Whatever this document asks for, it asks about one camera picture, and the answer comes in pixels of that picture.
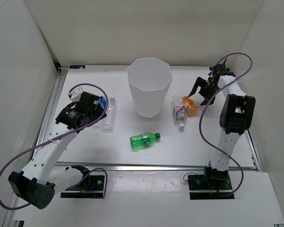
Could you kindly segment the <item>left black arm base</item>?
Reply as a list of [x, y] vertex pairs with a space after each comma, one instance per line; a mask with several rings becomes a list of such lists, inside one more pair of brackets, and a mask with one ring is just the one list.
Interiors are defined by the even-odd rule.
[[108, 174], [101, 167], [92, 170], [81, 165], [71, 166], [79, 170], [83, 177], [79, 183], [67, 188], [60, 194], [61, 198], [69, 199], [103, 199], [107, 192]]

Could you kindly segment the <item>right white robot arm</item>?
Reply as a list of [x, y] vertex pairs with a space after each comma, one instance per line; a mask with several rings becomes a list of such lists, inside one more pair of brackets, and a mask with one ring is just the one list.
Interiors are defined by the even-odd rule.
[[[212, 75], [208, 80], [198, 77], [188, 95], [191, 97], [200, 88], [199, 94], [204, 98], [201, 105], [212, 105], [215, 100], [213, 97], [215, 92], [236, 78], [224, 63], [217, 64], [210, 70]], [[256, 104], [256, 99], [246, 95], [236, 82], [226, 87], [222, 92], [225, 96], [225, 103], [219, 119], [221, 135], [217, 147], [226, 154], [215, 150], [214, 158], [205, 167], [203, 183], [208, 189], [214, 189], [226, 182], [230, 160], [228, 155], [233, 153], [241, 135], [250, 128]]]

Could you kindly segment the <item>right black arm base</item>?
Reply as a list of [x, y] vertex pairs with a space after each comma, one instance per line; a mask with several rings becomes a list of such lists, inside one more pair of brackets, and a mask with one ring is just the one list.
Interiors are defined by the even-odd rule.
[[203, 174], [187, 173], [183, 181], [188, 183], [190, 200], [231, 200], [234, 193], [229, 172], [218, 171], [211, 166]]

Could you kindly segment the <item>clear bottle blue white label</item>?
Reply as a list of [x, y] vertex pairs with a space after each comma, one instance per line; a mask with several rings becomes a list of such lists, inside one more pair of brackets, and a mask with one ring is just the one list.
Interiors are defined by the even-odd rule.
[[180, 131], [183, 131], [186, 126], [186, 110], [182, 96], [172, 97], [171, 109], [172, 109], [174, 124], [178, 127]]

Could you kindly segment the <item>white faceted plastic bin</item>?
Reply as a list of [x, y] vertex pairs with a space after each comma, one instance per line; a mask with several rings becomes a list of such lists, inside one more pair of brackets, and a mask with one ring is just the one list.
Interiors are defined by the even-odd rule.
[[158, 115], [173, 79], [169, 64], [155, 57], [137, 59], [127, 68], [127, 76], [138, 115]]

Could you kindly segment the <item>green plastic bottle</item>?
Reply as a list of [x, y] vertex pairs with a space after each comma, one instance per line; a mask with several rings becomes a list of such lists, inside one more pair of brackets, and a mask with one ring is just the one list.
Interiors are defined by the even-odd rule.
[[132, 149], [148, 148], [153, 143], [157, 142], [161, 138], [160, 133], [145, 132], [136, 136], [130, 137], [130, 143]]

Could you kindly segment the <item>clear plastic water bottle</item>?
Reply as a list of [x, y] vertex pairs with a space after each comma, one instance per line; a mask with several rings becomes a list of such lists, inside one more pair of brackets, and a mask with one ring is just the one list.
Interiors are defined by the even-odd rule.
[[110, 97], [108, 101], [108, 108], [106, 110], [106, 117], [102, 120], [102, 130], [113, 131], [116, 119], [116, 99], [115, 96]]

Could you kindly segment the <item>orange plastic bottle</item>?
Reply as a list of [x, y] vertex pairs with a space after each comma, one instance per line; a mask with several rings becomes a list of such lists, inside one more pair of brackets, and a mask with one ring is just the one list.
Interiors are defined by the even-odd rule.
[[184, 102], [186, 115], [188, 117], [192, 117], [192, 116], [197, 114], [198, 107], [196, 106], [196, 104], [194, 103], [194, 101], [192, 99], [188, 98], [187, 96], [184, 96], [183, 102]]

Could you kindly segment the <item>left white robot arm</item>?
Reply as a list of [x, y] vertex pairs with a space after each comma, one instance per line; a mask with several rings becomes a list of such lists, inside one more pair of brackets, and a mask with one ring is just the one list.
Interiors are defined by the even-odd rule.
[[41, 147], [20, 172], [13, 171], [9, 175], [8, 181], [18, 197], [42, 210], [61, 191], [81, 191], [96, 185], [90, 181], [90, 170], [80, 165], [72, 165], [59, 174], [53, 175], [51, 171], [78, 135], [76, 129], [106, 117], [101, 100], [100, 96], [89, 92], [71, 95], [71, 103], [55, 119], [47, 145]]

